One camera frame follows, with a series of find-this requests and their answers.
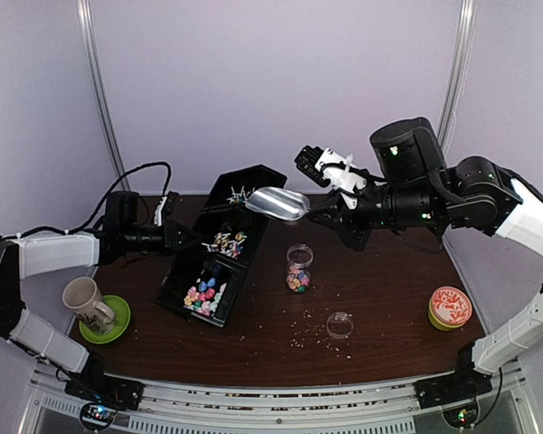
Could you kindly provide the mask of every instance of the metal scoop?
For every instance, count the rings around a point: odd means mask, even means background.
[[[301,193],[278,187],[262,187],[245,202],[248,210],[273,219],[295,222],[310,210],[310,200]]]

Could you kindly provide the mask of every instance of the orange patterned lid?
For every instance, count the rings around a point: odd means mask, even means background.
[[[472,315],[469,298],[453,287],[436,289],[431,297],[430,308],[437,319],[449,326],[462,326]]]

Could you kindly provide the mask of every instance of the mug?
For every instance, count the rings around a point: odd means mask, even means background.
[[[97,335],[106,335],[115,326],[115,312],[105,304],[92,278],[76,278],[69,283],[62,292],[62,302]]]

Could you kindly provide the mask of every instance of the dark wooden table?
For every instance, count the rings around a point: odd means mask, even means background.
[[[175,217],[191,226],[205,201],[186,196]],[[434,245],[429,232],[412,241]],[[314,250],[310,290],[285,286],[286,250]],[[129,329],[116,342],[89,344],[75,326],[71,337],[100,353],[109,372],[140,378],[225,386],[311,386],[374,382],[453,369],[456,351],[483,335],[477,316],[444,333],[428,322],[427,304],[442,285],[462,288],[446,252],[411,250],[389,231],[374,231],[363,252],[347,250],[336,234],[305,221],[271,222],[224,328],[186,321],[153,303],[172,259],[149,259],[122,269],[101,268],[103,294],[130,304]],[[334,311],[353,314],[349,339],[329,338]]]

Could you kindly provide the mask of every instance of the jar of candy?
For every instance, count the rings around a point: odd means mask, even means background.
[[[294,244],[288,249],[288,277],[286,283],[288,288],[294,292],[305,292],[310,286],[311,262],[314,260],[314,253],[305,244]]]

